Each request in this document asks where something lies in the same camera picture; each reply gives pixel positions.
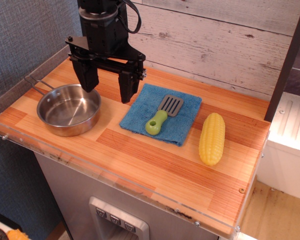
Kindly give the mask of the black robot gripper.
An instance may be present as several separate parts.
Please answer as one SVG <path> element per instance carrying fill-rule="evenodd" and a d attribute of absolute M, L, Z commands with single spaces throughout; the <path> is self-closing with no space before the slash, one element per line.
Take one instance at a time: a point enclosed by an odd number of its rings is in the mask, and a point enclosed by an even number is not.
<path fill-rule="evenodd" d="M 127 104 L 138 91 L 139 80 L 146 77 L 146 56 L 133 48 L 126 11 L 80 11 L 82 36 L 68 36 L 73 69 L 83 90 L 91 92 L 99 84 L 98 70 L 118 74 L 121 102 Z"/>

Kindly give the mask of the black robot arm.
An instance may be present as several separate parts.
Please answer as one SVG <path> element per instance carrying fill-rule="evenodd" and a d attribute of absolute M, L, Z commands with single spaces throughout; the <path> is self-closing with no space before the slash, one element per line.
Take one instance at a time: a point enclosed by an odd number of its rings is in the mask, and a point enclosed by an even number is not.
<path fill-rule="evenodd" d="M 124 104 L 130 102 L 139 81 L 146 77 L 146 56 L 128 42 L 129 34 L 140 30 L 142 20 L 134 30 L 129 29 L 127 7 L 138 12 L 130 0 L 78 1 L 82 36 L 68 36 L 65 40 L 81 87 L 91 92 L 99 84 L 99 69 L 116 73 Z"/>

